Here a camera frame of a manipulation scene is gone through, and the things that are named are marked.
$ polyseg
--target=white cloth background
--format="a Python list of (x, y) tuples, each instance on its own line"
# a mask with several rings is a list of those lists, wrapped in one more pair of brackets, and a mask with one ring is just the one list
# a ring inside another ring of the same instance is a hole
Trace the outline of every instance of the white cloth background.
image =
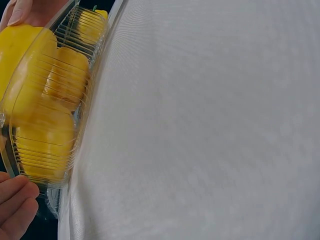
[(128, 0), (107, 54), (60, 231), (320, 238), (320, 1)]

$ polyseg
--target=hand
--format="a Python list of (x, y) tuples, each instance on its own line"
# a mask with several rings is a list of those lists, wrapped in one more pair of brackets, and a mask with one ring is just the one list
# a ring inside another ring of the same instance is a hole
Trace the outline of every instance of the hand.
[(68, 0), (10, 0), (0, 22), (0, 32), (22, 23), (44, 27)]
[(25, 176), (0, 172), (0, 239), (19, 240), (34, 219), (39, 189)]

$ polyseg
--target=bell pepper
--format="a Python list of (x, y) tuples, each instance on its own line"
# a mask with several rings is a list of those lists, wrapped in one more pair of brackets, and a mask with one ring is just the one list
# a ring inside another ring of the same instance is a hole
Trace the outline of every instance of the bell pepper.
[(78, 33), (82, 41), (95, 44), (108, 24), (108, 13), (104, 10), (83, 11), (78, 21)]
[(17, 125), (13, 139), (22, 173), (36, 183), (63, 181), (75, 137), (71, 112), (42, 96), (31, 118)]
[(45, 87), (57, 39), (47, 28), (22, 24), (0, 33), (0, 98), (6, 119), (28, 118)]
[(85, 55), (67, 47), (57, 49), (56, 62), (48, 76), (44, 93), (56, 97), (70, 111), (75, 111), (85, 92), (89, 62)]

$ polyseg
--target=dark background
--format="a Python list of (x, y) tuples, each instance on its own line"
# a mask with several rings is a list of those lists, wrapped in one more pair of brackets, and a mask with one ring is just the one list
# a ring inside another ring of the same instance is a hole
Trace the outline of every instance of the dark background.
[[(0, 0), (0, 13), (4, 12), (8, 0)], [(80, 5), (87, 9), (93, 9), (97, 5), (97, 9), (106, 10), (108, 13), (115, 0), (81, 0)], [(5, 172), (2, 159), (0, 159), (0, 172)], [(42, 220), (35, 217), (27, 232), (22, 237), (22, 240), (56, 240), (58, 238), (58, 221), (57, 220)]]

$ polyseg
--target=clear plastic container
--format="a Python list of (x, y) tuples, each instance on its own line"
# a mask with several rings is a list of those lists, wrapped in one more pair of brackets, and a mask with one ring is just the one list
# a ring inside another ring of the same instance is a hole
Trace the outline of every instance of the clear plastic container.
[(45, 218), (58, 217), (61, 191), (68, 188), (100, 57), (123, 0), (116, 2), (110, 23), (70, 0), (32, 39), (0, 102), (4, 166), (39, 186), (38, 214)]

